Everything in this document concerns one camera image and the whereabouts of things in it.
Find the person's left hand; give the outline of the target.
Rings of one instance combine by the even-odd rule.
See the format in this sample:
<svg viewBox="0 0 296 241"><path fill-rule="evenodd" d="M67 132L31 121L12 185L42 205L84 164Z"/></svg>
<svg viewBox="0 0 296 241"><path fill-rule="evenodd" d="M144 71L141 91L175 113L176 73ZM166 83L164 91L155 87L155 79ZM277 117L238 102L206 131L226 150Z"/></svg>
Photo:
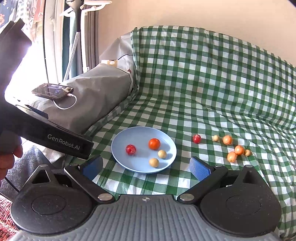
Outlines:
<svg viewBox="0 0 296 241"><path fill-rule="evenodd" d="M0 180L3 180L9 169L13 168L15 157L21 158L23 155L22 146L17 146L16 149L9 154L1 154L0 157Z"/></svg>

